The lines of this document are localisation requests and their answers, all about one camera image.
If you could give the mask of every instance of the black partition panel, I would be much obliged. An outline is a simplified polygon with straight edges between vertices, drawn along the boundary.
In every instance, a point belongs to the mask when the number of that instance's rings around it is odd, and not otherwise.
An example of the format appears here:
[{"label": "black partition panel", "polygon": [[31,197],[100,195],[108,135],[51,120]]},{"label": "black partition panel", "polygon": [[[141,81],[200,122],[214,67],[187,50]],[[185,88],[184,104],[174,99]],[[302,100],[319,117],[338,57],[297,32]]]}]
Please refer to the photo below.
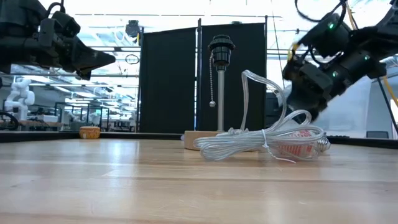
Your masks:
[{"label": "black partition panel", "polygon": [[[250,70],[260,76],[265,76],[264,62],[265,38],[264,24],[231,24],[221,26],[202,27],[202,66],[200,74],[200,110],[197,117],[197,128],[200,131],[217,130],[217,106],[209,107],[210,102],[210,76],[208,44],[218,34],[231,37],[236,48],[232,52],[231,64],[225,73],[224,88],[224,130],[233,127],[240,128],[243,117],[243,86],[241,74]],[[249,83],[249,108],[246,127],[249,130],[264,128],[264,97],[265,85],[252,80]],[[213,93],[217,103],[217,71],[213,67]]]},{"label": "black partition panel", "polygon": [[193,130],[195,46],[195,28],[145,34],[139,77],[140,132]]}]

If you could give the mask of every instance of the wooden table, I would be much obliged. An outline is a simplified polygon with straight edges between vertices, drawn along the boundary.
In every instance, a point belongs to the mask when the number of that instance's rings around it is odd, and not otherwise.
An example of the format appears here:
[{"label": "wooden table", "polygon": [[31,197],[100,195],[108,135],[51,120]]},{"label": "wooden table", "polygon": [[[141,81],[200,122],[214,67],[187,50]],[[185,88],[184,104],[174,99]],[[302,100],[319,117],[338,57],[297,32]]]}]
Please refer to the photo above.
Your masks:
[{"label": "wooden table", "polygon": [[204,161],[180,141],[0,144],[0,223],[397,223],[398,151]]}]

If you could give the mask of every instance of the wooden lamp base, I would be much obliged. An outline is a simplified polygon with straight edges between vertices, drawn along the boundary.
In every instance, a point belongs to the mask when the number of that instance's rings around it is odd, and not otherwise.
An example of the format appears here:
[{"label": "wooden lamp base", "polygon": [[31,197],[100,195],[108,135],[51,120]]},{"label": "wooden lamp base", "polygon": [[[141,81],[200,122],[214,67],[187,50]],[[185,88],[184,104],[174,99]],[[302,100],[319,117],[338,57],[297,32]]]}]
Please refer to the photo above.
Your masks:
[{"label": "wooden lamp base", "polygon": [[197,138],[213,137],[222,131],[185,131],[184,134],[184,148],[199,151],[200,149],[193,146],[193,141]]}]

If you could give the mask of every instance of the metal frame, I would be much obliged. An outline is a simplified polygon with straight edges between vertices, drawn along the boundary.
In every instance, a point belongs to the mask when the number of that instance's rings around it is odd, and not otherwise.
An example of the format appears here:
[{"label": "metal frame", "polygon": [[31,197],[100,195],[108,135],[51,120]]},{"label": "metal frame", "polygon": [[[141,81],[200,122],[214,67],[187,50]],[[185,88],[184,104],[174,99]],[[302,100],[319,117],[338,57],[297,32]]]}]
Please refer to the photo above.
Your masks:
[{"label": "metal frame", "polygon": [[140,129],[139,128],[139,115],[140,115],[140,101],[141,101],[141,85],[142,85],[142,82],[141,82],[141,75],[142,75],[142,66],[141,66],[141,62],[142,62],[142,49],[143,49],[143,47],[142,46],[144,46],[144,41],[145,41],[145,35],[144,35],[144,28],[142,27],[142,29],[141,29],[141,32],[142,32],[142,36],[141,36],[141,49],[140,49],[140,53],[139,53],[139,56],[140,56],[140,64],[139,64],[139,74],[138,74],[138,93],[137,93],[137,118],[136,118],[136,128],[135,128],[135,132],[137,133],[138,132],[138,130]]},{"label": "metal frame", "polygon": [[198,28],[197,28],[197,109],[195,113],[195,130],[199,130],[199,116],[201,111],[201,19],[198,19]]},{"label": "metal frame", "polygon": [[90,111],[90,109],[101,109],[101,117],[99,118],[99,128],[102,128],[102,114],[103,114],[103,110],[108,110],[108,117],[106,119],[106,131],[109,131],[109,113],[110,113],[110,109],[109,108],[104,108],[103,106],[96,106],[92,103],[73,103],[73,104],[83,104],[83,105],[87,105],[87,106],[75,106],[72,105],[72,103],[65,103],[65,102],[56,102],[54,108],[57,108],[58,105],[65,105],[65,106],[71,106],[72,107],[72,113],[75,109],[75,107],[80,107],[80,121],[83,118],[83,109],[87,108],[87,117],[86,117],[86,123],[88,123],[88,113]]},{"label": "metal frame", "polygon": [[[264,62],[264,78],[267,78],[267,58],[268,58],[268,39],[267,39],[267,35],[268,35],[268,15],[266,15],[264,17],[264,42],[266,43],[266,49],[265,51],[265,62]],[[264,128],[267,128],[267,85],[264,86]]]}]

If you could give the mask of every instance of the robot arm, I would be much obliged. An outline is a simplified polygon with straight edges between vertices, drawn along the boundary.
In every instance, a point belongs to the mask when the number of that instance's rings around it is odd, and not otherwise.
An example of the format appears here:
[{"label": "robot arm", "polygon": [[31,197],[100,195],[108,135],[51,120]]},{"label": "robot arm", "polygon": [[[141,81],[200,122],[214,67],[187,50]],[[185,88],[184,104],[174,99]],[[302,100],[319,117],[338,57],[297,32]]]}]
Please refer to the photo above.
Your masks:
[{"label": "robot arm", "polygon": [[[18,119],[26,120],[28,106],[35,103],[35,94],[29,90],[31,80],[18,78],[15,83],[11,85],[11,93],[4,103],[6,111],[13,108],[18,108]],[[14,101],[15,97],[20,96],[18,101]]]},{"label": "robot arm", "polygon": [[60,3],[45,9],[39,0],[0,0],[0,27],[0,72],[10,74],[11,64],[56,67],[90,80],[92,70],[116,61],[77,37],[80,26]]},{"label": "robot arm", "polygon": [[[386,75],[386,66],[380,60],[398,53],[398,0],[391,5],[377,25],[358,30],[351,30],[341,16],[328,13],[297,42],[295,46],[304,45],[308,50],[295,55],[293,49],[283,71],[284,79],[292,81],[287,102],[293,110],[309,110],[315,120],[331,99],[360,78]],[[313,51],[323,58],[334,58],[317,67],[305,60],[310,54],[317,61]]]}]

